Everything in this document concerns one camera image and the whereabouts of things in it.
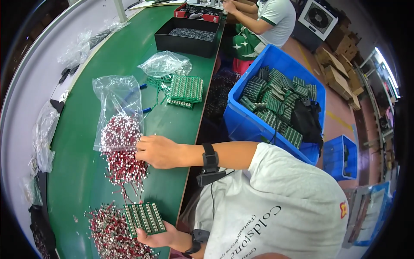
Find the green workbench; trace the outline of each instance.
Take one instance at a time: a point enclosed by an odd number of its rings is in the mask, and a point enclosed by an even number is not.
[[[93,151],[101,104],[92,90],[92,79],[107,75],[133,75],[142,83],[144,73],[137,65],[157,52],[154,33],[172,16],[176,6],[152,7],[133,17],[131,24],[116,32],[88,62],[66,101],[60,116],[52,150],[56,151],[53,171],[48,176],[47,201],[51,227],[61,259],[98,258],[92,239],[88,239],[89,223],[84,211],[99,208],[101,203],[124,204],[118,186],[104,177],[106,163],[99,152]],[[224,20],[216,39],[218,49]],[[216,55],[202,58],[182,53],[193,65],[190,75],[204,81],[203,102],[193,110],[157,105],[144,120],[144,133],[162,135],[177,143],[194,144],[207,97]],[[142,107],[156,103],[156,89],[142,90]],[[188,168],[158,170],[149,167],[144,180],[142,200],[156,202],[164,220],[175,225],[187,181]],[[132,188],[127,193],[133,202],[139,201]],[[169,256],[169,248],[155,249],[160,258]]]

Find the white star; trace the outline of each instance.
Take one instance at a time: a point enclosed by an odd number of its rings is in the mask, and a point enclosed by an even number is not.
[[[242,48],[242,46],[239,46],[236,44],[235,46],[232,46],[232,48],[238,49],[238,48]]]

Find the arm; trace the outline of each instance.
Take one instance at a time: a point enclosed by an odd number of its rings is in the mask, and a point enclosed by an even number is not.
[[[233,4],[233,1],[224,2],[223,7],[224,7],[224,10],[234,15],[240,23],[242,23],[244,26],[246,26],[249,30],[251,30],[257,35],[263,34],[265,31],[269,30],[270,28],[274,26],[274,24],[270,24],[263,19],[259,19],[258,21],[256,21],[255,19],[250,18],[249,16],[240,12],[239,10],[236,9],[236,6]]]
[[[184,253],[193,246],[190,234],[178,231],[173,225],[164,221],[166,232],[147,236],[144,230],[137,229],[137,241],[150,247],[170,247]],[[203,259],[207,244],[201,244],[198,252],[191,254],[195,259]]]
[[[247,169],[252,162],[258,142],[233,141],[213,144],[219,156],[219,166],[231,169]],[[177,144],[162,136],[141,137],[137,143],[137,160],[143,160],[155,168],[202,166],[202,145]]]
[[[234,0],[231,0],[231,2],[236,6],[237,10],[240,10],[242,12],[246,12],[248,14],[257,14],[259,8],[255,5],[248,5],[248,4],[243,4]]]
[[[190,256],[194,259],[203,259],[204,252],[206,250],[206,243],[201,244],[201,248],[197,253],[191,254]],[[177,231],[177,235],[170,245],[172,249],[175,249],[179,252],[184,253],[185,251],[189,250],[193,246],[193,238],[190,234],[184,233],[181,231]]]

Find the wrist strap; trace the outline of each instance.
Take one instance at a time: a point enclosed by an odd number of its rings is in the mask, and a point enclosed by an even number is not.
[[[213,173],[219,170],[219,157],[217,152],[214,151],[213,145],[210,143],[203,143],[203,174]]]
[[[210,232],[200,229],[194,229],[190,233],[193,241],[193,246],[183,253],[184,256],[188,257],[190,254],[197,253],[201,249],[201,244],[207,242]]]
[[[206,186],[214,181],[220,180],[226,176],[226,172],[219,172],[219,156],[214,151],[213,146],[210,143],[203,143],[205,153],[203,154],[203,169],[201,174],[198,175],[198,186]]]

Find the red box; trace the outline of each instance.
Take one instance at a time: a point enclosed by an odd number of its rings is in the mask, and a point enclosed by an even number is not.
[[[220,10],[220,9],[217,9],[217,8],[207,7],[205,5],[193,5],[193,6],[201,6],[205,9],[213,9],[214,11],[220,12],[220,15],[215,16],[215,15],[195,14],[193,12],[179,11],[181,8],[185,7],[186,5],[191,5],[191,4],[184,3],[184,4],[180,5],[177,9],[175,9],[174,17],[191,18],[191,19],[205,20],[205,21],[209,21],[209,22],[217,22],[218,23],[220,21],[222,15],[223,15],[223,10]]]

